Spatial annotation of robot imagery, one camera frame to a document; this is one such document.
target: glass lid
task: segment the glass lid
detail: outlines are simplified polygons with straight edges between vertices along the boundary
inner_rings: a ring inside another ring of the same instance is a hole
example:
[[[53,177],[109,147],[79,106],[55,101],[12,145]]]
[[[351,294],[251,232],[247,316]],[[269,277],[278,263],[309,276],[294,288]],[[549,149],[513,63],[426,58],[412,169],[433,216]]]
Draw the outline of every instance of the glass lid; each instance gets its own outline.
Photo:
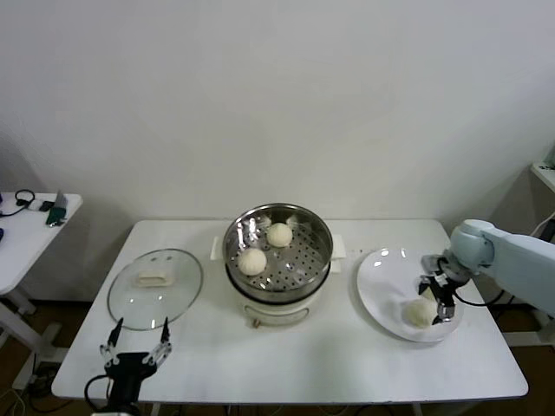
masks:
[[[114,279],[108,310],[123,327],[148,330],[183,315],[202,286],[202,268],[192,254],[178,249],[151,251],[128,264]]]

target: perforated steamer tray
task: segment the perforated steamer tray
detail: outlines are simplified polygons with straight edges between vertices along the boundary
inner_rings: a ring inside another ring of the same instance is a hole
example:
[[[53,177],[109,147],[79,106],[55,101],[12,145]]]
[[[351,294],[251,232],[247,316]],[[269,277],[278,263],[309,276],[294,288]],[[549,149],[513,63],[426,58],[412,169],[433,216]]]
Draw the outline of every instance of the perforated steamer tray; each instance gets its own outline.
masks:
[[[277,248],[266,240],[268,228],[288,224],[291,244]],[[264,272],[246,276],[238,268],[243,250],[262,250],[268,263]],[[223,255],[233,285],[251,299],[287,304],[310,296],[330,271],[333,240],[325,222],[314,212],[296,205],[270,204],[254,208],[237,218],[225,233]]]

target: white plate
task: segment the white plate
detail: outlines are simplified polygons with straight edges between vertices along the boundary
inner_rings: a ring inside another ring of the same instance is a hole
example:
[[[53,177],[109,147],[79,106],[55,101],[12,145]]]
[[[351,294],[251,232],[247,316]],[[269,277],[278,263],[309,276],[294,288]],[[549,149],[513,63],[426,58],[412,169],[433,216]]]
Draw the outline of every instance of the white plate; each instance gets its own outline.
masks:
[[[362,262],[356,286],[364,307],[385,329],[418,342],[441,341],[459,326],[464,305],[456,302],[451,322],[417,328],[403,317],[403,308],[418,299],[418,284],[424,274],[421,253],[401,248],[380,249]]]

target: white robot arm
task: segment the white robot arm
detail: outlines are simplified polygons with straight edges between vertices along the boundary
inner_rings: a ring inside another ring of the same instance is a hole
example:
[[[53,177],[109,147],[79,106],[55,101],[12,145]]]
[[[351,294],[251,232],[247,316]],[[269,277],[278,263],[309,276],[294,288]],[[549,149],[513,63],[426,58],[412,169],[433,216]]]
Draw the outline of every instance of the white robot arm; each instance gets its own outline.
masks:
[[[454,316],[456,289],[483,273],[504,290],[555,315],[555,245],[513,235],[486,221],[467,219],[451,235],[442,256],[425,256],[420,293],[430,288],[438,302],[434,323]]]
[[[555,315],[555,244],[468,219],[451,235],[451,253],[473,273],[484,273],[518,298]]]

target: white table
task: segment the white table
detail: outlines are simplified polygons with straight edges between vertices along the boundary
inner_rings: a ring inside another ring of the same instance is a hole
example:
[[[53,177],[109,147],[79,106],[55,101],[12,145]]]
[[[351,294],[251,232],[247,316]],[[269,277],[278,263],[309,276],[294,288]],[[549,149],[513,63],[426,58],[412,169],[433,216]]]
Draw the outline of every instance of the white table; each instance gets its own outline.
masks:
[[[483,400],[526,394],[528,386],[485,308],[467,308],[460,327],[428,345],[388,333],[354,290],[359,263],[372,250],[402,246],[441,253],[448,238],[432,220],[327,221],[343,236],[343,272],[330,275],[318,310],[289,327],[254,329],[239,311],[212,241],[229,221],[142,221],[132,230],[55,379],[56,395],[83,397],[87,380],[103,374],[99,345],[115,322],[107,308],[118,272],[150,250],[175,247],[196,256],[205,281],[199,298],[170,324],[173,352],[145,380],[140,400],[172,403],[400,403]],[[481,302],[473,283],[461,294]],[[120,351],[149,351],[160,329],[123,329]],[[91,397],[102,399],[96,383]]]
[[[65,194],[68,200],[66,219],[70,220],[82,204],[82,198],[75,194]],[[2,212],[9,213],[20,209],[16,206],[13,192],[2,192]],[[54,193],[37,193],[37,199],[54,201]],[[0,227],[4,230],[0,241],[0,296],[8,297],[18,308],[18,313],[34,312],[35,307],[16,289],[39,256],[46,250],[54,238],[63,230],[61,227],[46,225],[47,212],[23,210],[13,217],[0,218]],[[16,337],[20,342],[37,353],[37,362],[62,362],[66,348],[55,348],[51,342],[60,330],[60,324],[52,323],[42,335],[25,323],[18,314],[12,313],[0,303],[0,327],[4,329],[0,342],[7,335]],[[33,358],[29,357],[16,377],[13,387],[23,389],[32,370]]]

